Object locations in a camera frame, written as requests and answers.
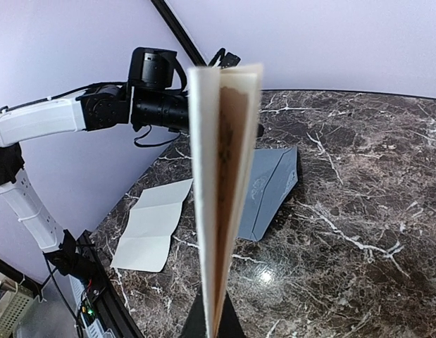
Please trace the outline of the white letter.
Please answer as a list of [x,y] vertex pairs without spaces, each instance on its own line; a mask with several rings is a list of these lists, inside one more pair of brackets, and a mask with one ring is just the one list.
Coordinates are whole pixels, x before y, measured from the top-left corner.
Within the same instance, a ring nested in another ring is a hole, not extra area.
[[187,74],[205,328],[207,337],[217,337],[254,158],[263,66],[198,67]]

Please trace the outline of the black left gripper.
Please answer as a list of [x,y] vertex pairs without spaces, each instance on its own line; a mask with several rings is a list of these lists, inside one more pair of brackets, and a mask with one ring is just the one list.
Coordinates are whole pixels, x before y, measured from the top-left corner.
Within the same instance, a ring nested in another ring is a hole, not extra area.
[[264,134],[264,126],[262,126],[262,124],[258,124],[257,125],[257,132],[256,132],[256,137],[262,137]]

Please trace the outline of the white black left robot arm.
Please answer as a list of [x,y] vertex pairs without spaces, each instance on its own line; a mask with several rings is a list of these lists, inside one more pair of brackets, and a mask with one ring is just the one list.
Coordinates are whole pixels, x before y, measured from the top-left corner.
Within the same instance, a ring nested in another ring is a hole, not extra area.
[[137,150],[153,127],[167,137],[188,131],[187,95],[172,86],[187,81],[175,51],[136,48],[126,82],[99,82],[20,106],[0,108],[0,206],[15,213],[0,218],[0,242],[18,226],[13,267],[43,280],[37,265],[47,259],[64,274],[77,275],[86,261],[64,247],[68,228],[99,221],[117,191],[141,173]]

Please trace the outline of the blue-grey envelope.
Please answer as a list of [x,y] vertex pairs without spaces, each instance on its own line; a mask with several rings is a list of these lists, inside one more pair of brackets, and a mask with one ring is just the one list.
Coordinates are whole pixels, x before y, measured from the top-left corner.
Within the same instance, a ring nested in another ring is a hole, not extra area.
[[257,149],[237,237],[259,242],[298,182],[297,147]]

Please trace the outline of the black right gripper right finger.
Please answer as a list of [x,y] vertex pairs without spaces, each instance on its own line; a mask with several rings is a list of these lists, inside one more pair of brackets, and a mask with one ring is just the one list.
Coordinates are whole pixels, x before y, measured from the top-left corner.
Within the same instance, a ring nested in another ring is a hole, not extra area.
[[242,326],[230,299],[224,301],[218,338],[244,338]]

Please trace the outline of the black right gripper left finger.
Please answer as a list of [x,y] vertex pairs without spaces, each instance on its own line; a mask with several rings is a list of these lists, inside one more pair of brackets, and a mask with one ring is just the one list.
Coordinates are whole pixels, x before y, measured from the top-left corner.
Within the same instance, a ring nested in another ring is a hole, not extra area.
[[180,333],[180,338],[206,338],[206,320],[202,295],[196,295]]

